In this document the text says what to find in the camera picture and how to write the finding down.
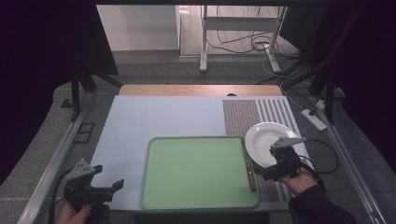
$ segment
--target white wall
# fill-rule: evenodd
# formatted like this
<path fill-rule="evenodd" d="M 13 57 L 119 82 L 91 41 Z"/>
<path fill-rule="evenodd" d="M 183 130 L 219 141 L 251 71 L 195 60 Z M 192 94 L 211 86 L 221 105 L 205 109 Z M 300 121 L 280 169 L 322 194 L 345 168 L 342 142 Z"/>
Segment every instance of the white wall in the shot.
<path fill-rule="evenodd" d="M 178 6 L 97 6 L 111 50 L 178 49 Z"/>

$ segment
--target wooden edge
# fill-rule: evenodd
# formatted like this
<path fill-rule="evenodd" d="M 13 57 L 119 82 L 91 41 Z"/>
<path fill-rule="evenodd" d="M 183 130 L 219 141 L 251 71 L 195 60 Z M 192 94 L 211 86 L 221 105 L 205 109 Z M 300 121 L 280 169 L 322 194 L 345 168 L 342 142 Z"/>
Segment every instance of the wooden edge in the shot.
<path fill-rule="evenodd" d="M 151 96 L 282 96 L 277 85 L 124 85 L 119 95 Z"/>

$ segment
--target green cutting board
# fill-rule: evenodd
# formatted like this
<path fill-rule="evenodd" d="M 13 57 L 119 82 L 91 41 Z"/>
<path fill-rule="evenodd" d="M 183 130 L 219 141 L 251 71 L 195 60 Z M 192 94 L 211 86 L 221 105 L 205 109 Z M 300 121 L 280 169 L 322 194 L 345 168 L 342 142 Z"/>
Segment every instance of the green cutting board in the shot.
<path fill-rule="evenodd" d="M 141 204 L 146 209 L 252 207 L 240 136 L 159 137 L 149 143 Z"/>

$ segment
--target person's hand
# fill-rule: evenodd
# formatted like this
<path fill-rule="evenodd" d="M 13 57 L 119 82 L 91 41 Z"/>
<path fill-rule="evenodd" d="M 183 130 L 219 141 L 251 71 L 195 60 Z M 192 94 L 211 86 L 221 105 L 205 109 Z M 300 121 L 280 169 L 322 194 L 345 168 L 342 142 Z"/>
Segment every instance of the person's hand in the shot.
<path fill-rule="evenodd" d="M 304 168 L 300 168 L 294 178 L 281 177 L 278 181 L 284 183 L 295 196 L 318 184 L 312 174 Z"/>
<path fill-rule="evenodd" d="M 81 210 L 77 213 L 73 207 L 73 205 L 64 200 L 62 203 L 58 214 L 56 215 L 55 223 L 56 224 L 84 224 L 85 219 L 90 214 L 92 209 L 91 204 L 84 204 L 81 207 Z"/>

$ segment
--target sleeve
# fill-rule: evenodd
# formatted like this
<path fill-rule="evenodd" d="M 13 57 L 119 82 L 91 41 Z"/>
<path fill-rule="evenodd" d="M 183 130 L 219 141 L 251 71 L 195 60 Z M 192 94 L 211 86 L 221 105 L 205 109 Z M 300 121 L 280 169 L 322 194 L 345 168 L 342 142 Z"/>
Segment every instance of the sleeve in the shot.
<path fill-rule="evenodd" d="M 357 224 L 347 210 L 333 205 L 326 199 L 320 186 L 316 185 L 289 201 L 291 216 L 297 224 Z"/>

